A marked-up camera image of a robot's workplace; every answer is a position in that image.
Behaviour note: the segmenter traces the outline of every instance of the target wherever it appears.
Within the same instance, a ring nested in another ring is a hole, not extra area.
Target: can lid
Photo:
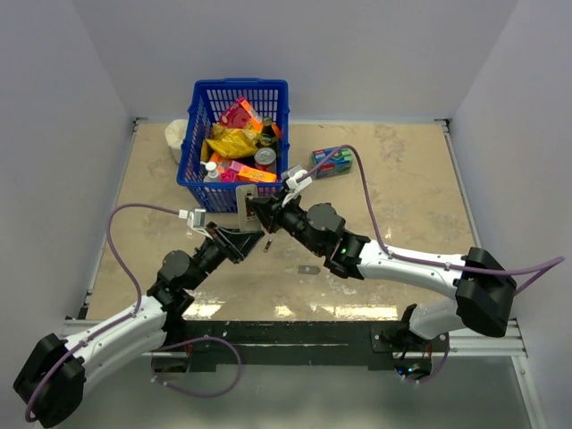
[[[276,152],[271,147],[262,147],[257,150],[254,160],[262,165],[269,165],[276,161]]]

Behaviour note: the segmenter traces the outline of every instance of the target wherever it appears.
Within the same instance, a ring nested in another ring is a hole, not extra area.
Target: blue plastic basket
[[[229,78],[199,80],[195,83],[193,100],[189,107],[189,126],[182,144],[181,164],[177,183],[186,187],[208,212],[236,212],[238,183],[203,182],[200,168],[200,150],[203,140],[211,133],[213,123],[234,100],[245,97],[261,116],[270,116],[282,130],[278,148],[276,170],[278,177],[288,169],[288,83],[286,80]],[[271,196],[282,183],[258,183],[260,197]]]

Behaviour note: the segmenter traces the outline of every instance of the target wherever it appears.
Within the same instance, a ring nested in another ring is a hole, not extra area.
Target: tin can
[[[254,162],[258,170],[276,172],[276,152],[269,147],[258,149],[254,155]]]

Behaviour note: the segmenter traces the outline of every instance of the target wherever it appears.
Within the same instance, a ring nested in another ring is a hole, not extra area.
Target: beige tabletop
[[[142,124],[135,138],[118,204],[146,202],[172,209],[198,204],[175,180],[177,165],[164,140],[166,124]],[[436,124],[297,124],[290,126],[290,165],[307,166],[312,150],[354,145],[366,168],[377,222],[387,243],[432,253],[466,253],[474,244],[442,128]],[[315,181],[301,206],[331,202],[346,228],[369,237],[358,168]],[[208,214],[207,220],[238,227],[235,214]],[[203,236],[190,233],[171,214],[130,208],[115,216],[112,234],[143,290],[150,287],[171,250],[193,254]],[[198,289],[185,317],[214,320],[387,320],[406,306],[435,301],[433,292],[389,281],[340,279],[284,231],[263,238],[238,265],[225,261]],[[299,265],[317,265],[318,275],[299,274]],[[107,318],[135,300],[129,278],[105,248],[89,319]]]

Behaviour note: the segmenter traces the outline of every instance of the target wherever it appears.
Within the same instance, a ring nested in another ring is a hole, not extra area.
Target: white bottle
[[[209,161],[208,163],[203,163],[206,169],[206,176],[204,181],[221,181],[221,174],[218,171],[218,165],[213,162]]]

